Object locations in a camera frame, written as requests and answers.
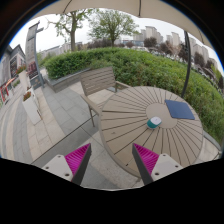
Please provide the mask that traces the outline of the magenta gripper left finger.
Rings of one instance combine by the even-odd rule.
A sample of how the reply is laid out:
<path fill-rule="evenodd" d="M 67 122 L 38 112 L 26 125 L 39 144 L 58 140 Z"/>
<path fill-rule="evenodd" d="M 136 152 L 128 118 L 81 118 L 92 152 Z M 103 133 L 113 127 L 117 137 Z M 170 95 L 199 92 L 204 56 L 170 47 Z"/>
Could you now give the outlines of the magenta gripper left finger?
<path fill-rule="evenodd" d="M 44 165 L 42 169 L 75 183 L 76 185 L 80 185 L 83 180 L 90 156 L 91 144 L 88 143 L 72 151 L 66 156 L 60 154 L 56 155 L 46 165 Z"/>

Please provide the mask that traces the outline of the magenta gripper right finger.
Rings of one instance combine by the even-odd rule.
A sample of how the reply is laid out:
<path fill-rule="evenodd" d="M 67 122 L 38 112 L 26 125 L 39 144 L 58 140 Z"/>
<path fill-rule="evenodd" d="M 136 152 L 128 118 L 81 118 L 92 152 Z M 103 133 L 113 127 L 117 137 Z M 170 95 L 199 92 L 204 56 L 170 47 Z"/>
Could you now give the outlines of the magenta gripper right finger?
<path fill-rule="evenodd" d="M 132 145 L 132 154 L 145 185 L 182 169 L 168 154 L 157 154 L 136 143 Z"/>

